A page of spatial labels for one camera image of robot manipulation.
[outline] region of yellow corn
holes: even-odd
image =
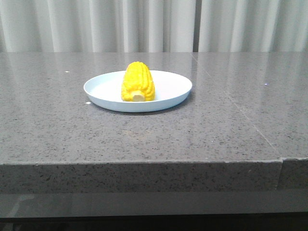
[[[148,66],[142,62],[128,65],[122,83],[123,101],[152,101],[155,86]]]

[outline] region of white curtain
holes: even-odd
[[[0,0],[0,51],[307,51],[308,0]]]

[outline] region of gray countertop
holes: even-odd
[[[133,61],[189,78],[189,97],[89,103],[88,79]],[[0,73],[0,193],[308,188],[308,53],[0,53]]]

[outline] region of dark floor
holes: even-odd
[[[194,216],[0,219],[0,231],[308,231],[308,212]]]

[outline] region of round plate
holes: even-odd
[[[173,107],[184,101],[192,82],[184,76],[151,70],[155,84],[155,99],[146,102],[125,102],[121,99],[121,86],[125,71],[111,72],[88,80],[84,90],[96,105],[119,112],[152,112]]]

